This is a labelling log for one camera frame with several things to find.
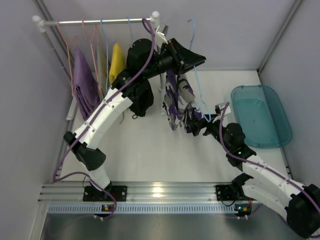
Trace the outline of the purple camouflage trousers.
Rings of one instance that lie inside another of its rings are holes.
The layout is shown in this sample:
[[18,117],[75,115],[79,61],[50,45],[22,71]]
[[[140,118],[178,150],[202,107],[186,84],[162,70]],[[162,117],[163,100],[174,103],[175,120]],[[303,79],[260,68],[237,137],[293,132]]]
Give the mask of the purple camouflage trousers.
[[190,134],[195,130],[193,124],[196,124],[202,118],[202,113],[187,76],[185,74],[176,75],[171,70],[166,72],[162,107],[173,131],[182,127],[186,133]]

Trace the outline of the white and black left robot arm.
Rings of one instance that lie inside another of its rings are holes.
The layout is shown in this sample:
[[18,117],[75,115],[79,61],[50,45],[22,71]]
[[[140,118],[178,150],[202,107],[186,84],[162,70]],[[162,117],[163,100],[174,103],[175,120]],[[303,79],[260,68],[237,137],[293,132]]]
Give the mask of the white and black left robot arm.
[[98,145],[114,121],[126,109],[138,117],[145,116],[154,103],[149,79],[168,71],[182,75],[205,61],[205,56],[185,48],[175,38],[162,43],[160,52],[149,39],[142,38],[133,43],[128,50],[126,68],[111,83],[100,105],[81,127],[63,136],[98,192],[108,193],[112,189],[112,181],[104,169],[106,155]]

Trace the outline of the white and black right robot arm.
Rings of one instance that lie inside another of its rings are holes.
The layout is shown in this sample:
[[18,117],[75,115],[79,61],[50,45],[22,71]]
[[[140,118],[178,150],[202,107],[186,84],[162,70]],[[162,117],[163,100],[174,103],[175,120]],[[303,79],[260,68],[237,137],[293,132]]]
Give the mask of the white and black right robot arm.
[[314,184],[297,182],[270,165],[245,144],[245,134],[238,123],[223,126],[219,119],[190,120],[194,136],[204,129],[226,151],[228,162],[242,173],[230,187],[236,198],[248,197],[272,209],[301,238],[318,238],[320,229],[320,189]]

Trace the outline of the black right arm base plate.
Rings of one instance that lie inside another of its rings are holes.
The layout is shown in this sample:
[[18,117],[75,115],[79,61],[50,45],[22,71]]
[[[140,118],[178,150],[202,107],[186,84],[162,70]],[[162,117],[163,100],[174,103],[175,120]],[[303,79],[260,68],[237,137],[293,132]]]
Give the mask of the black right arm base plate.
[[249,198],[244,195],[239,186],[233,184],[219,184],[215,186],[216,196],[219,201],[242,201]]

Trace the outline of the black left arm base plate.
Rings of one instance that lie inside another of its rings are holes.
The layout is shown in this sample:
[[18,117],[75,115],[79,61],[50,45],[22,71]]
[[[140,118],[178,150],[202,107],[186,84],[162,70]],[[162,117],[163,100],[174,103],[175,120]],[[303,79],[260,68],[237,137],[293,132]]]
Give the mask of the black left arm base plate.
[[[125,202],[127,200],[127,186],[115,185],[110,190],[110,195],[117,202]],[[84,202],[112,202],[112,198],[106,193],[97,190],[94,186],[86,186],[84,188],[83,198]]]

